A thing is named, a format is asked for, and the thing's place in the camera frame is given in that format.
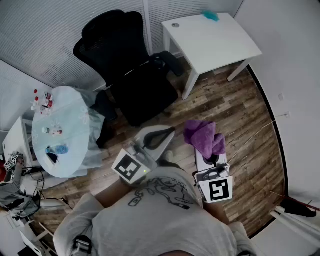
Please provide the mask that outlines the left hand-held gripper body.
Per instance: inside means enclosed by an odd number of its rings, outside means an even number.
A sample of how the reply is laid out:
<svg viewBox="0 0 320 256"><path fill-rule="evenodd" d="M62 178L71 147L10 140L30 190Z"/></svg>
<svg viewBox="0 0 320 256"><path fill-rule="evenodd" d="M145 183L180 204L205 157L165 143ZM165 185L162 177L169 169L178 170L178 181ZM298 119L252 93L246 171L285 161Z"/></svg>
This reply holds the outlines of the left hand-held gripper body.
<svg viewBox="0 0 320 256"><path fill-rule="evenodd" d="M131 141L121 149L111 169L126 183L132 185L157 168L158 150L147 148L139 140Z"/></svg>

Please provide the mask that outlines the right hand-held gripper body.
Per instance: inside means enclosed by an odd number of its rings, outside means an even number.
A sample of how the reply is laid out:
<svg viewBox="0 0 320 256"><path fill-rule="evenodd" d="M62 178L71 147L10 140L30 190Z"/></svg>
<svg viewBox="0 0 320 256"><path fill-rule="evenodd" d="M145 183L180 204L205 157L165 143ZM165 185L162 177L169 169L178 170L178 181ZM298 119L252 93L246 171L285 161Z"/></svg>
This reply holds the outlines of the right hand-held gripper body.
<svg viewBox="0 0 320 256"><path fill-rule="evenodd" d="M192 174L204 203L217 203L233 197L233 177L229 176L230 165L218 164L211 169Z"/></svg>

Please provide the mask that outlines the purple cloth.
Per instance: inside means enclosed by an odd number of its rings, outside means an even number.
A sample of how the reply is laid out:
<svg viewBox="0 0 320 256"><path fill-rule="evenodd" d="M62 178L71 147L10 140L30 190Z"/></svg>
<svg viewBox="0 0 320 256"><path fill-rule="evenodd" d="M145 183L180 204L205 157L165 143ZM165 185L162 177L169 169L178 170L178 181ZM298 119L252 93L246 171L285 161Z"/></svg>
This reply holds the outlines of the purple cloth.
<svg viewBox="0 0 320 256"><path fill-rule="evenodd" d="M200 154L209 159L212 155L226 153L225 136L216 133L216 122L205 120L187 120L184 124L184 141L197 149Z"/></svg>

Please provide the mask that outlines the person's left forearm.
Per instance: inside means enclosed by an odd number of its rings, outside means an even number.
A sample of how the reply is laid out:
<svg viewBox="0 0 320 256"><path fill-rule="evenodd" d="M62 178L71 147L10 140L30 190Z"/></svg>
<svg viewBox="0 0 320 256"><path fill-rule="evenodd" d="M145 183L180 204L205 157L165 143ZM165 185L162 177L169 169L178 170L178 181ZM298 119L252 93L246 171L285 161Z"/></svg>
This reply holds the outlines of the person's left forearm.
<svg viewBox="0 0 320 256"><path fill-rule="evenodd" d="M109 208L125 197L132 190L133 187L119 179L94 197L104 208Z"/></svg>

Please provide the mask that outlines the person's right forearm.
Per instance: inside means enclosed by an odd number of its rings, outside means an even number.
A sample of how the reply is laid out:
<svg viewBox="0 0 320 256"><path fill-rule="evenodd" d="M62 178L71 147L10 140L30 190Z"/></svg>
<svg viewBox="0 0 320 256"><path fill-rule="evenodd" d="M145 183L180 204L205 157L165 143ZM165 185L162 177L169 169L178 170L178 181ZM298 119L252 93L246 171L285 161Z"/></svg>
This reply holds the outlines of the person's right forearm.
<svg viewBox="0 0 320 256"><path fill-rule="evenodd" d="M203 209L220 222L229 225L230 221L226 215L224 205L221 202L206 203L202 202Z"/></svg>

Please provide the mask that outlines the teal fluffy cloth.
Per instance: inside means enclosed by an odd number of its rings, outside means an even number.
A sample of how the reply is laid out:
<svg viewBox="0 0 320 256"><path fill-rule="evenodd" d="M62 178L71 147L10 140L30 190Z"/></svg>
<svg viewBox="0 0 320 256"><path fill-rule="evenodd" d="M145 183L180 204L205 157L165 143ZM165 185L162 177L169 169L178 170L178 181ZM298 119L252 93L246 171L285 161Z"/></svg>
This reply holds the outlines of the teal fluffy cloth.
<svg viewBox="0 0 320 256"><path fill-rule="evenodd" d="M218 22L220 20L219 15L216 12L210 11L210 10L204 10L201 13L205 18L209 20L213 20L215 22Z"/></svg>

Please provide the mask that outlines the person's grey t-shirt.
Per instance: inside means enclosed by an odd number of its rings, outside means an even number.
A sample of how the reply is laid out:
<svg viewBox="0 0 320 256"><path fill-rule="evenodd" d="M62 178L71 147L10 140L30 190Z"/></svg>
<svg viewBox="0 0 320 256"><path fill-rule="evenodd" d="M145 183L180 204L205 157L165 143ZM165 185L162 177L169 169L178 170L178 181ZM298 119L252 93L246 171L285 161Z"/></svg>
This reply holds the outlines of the person's grey t-shirt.
<svg viewBox="0 0 320 256"><path fill-rule="evenodd" d="M257 256L243 224L204 210L177 164L162 161L129 186L108 208L85 194L55 231L58 256L71 256L77 236L91 240L91 256Z"/></svg>

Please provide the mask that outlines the red broom stick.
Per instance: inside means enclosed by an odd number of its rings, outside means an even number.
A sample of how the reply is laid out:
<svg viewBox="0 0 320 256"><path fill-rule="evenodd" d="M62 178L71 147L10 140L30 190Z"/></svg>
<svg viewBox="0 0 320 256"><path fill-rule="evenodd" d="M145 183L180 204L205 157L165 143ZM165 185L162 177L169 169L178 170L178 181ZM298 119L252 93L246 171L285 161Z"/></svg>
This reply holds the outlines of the red broom stick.
<svg viewBox="0 0 320 256"><path fill-rule="evenodd" d="M312 209L312 210L315 210L315 211L320 212L320 208L317 208L317 207L315 207L315 206L312 206L312 205L303 203L303 202L301 202L301 201L298 201L298 200L296 200L296 199L294 199L294 198L291 198L291 197L289 197L289 196L286 196L286 195L278 194L278 193L276 193L276 192L274 192L274 191L271 191L271 190L270 190L269 192L272 193L272 194L274 194L274 195L277 195L277 196L279 196L279 197L281 197L281 198L283 198L283 199L293 201L293 202L295 202L295 203L297 203L297 204L300 204L300 205L302 205L302 206L304 206L304 207L307 207L307 208L309 208L309 209Z"/></svg>

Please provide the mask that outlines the black dustpan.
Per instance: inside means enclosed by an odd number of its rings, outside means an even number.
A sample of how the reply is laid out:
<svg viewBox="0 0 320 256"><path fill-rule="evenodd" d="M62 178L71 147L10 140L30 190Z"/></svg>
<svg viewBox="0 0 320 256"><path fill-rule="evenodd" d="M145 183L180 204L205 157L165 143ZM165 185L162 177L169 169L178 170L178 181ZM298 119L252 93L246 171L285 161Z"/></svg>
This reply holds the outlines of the black dustpan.
<svg viewBox="0 0 320 256"><path fill-rule="evenodd" d="M307 206L304 206L298 202L295 202L289 199L284 199L280 203L280 206L284 208L284 212L288 214L293 214L293 215L302 216L306 218L314 218L317 216L316 211L312 211Z"/></svg>

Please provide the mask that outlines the black mesh office chair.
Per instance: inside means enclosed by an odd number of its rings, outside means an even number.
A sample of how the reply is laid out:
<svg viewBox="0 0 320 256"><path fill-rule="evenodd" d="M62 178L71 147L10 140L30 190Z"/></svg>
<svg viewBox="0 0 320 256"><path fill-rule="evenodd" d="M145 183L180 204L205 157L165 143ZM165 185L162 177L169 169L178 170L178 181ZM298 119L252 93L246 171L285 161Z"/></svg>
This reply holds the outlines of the black mesh office chair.
<svg viewBox="0 0 320 256"><path fill-rule="evenodd" d="M132 127L159 115L178 99L167 75L149 61L152 55L146 49L139 12L111 10L95 17L83 28L73 54L103 78Z"/></svg>

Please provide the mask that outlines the round light blue table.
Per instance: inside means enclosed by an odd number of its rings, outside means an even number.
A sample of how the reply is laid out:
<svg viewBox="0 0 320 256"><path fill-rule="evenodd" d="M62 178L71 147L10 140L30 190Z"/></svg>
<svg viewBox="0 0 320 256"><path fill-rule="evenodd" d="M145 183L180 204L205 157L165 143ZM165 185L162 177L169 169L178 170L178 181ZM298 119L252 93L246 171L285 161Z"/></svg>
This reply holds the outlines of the round light blue table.
<svg viewBox="0 0 320 256"><path fill-rule="evenodd" d="M59 86L51 92L50 113L35 113L32 121L32 144L39 164L57 178L86 176L89 169L102 167L102 150L97 145L105 117L91 109L97 93ZM42 128L62 130L62 135L42 133ZM64 145L68 153L59 154L50 164L45 149Z"/></svg>

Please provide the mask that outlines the small bottle grey cap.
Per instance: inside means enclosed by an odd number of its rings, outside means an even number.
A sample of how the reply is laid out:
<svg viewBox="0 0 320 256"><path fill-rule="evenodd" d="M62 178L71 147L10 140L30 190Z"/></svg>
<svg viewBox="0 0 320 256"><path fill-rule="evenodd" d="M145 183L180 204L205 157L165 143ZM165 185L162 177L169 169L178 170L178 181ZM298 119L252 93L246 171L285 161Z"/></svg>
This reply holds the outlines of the small bottle grey cap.
<svg viewBox="0 0 320 256"><path fill-rule="evenodd" d="M41 131L43 134L48 134L51 136L61 136L63 133L61 129L48 128L48 127L43 127Z"/></svg>

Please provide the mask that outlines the white square table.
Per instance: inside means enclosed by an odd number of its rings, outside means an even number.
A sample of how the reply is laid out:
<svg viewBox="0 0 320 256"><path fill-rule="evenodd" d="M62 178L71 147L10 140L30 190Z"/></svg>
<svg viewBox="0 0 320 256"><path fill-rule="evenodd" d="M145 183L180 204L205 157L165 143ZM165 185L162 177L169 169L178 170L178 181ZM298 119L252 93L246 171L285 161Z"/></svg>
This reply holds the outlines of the white square table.
<svg viewBox="0 0 320 256"><path fill-rule="evenodd" d="M193 15L161 23L164 49L169 51L174 43L191 67L183 100L188 98L200 75L240 62L227 78L230 82L252 59L262 55L253 39L230 14L217 16L218 21Z"/></svg>

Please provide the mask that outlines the white side cabinet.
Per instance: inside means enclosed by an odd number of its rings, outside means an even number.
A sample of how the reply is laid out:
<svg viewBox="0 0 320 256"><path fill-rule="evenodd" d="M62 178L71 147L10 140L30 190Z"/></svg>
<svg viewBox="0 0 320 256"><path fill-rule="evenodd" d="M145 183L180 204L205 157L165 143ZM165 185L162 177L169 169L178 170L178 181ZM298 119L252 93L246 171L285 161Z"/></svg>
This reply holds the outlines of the white side cabinet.
<svg viewBox="0 0 320 256"><path fill-rule="evenodd" d="M32 121L21 116L14 123L3 143L4 158L9 160L13 153L23 154L24 164L27 167L40 167L32 142Z"/></svg>

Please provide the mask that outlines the white window blinds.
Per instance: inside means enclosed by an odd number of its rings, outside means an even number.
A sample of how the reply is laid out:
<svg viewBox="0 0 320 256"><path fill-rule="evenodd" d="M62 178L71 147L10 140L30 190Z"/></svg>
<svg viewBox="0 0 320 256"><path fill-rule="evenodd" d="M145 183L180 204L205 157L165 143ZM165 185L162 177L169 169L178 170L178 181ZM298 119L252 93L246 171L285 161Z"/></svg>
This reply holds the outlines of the white window blinds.
<svg viewBox="0 0 320 256"><path fill-rule="evenodd" d="M0 0L0 60L50 87L97 91L102 77L74 53L82 30L112 10L138 12L149 52L157 50L156 31L169 14L203 10L235 14L241 0Z"/></svg>

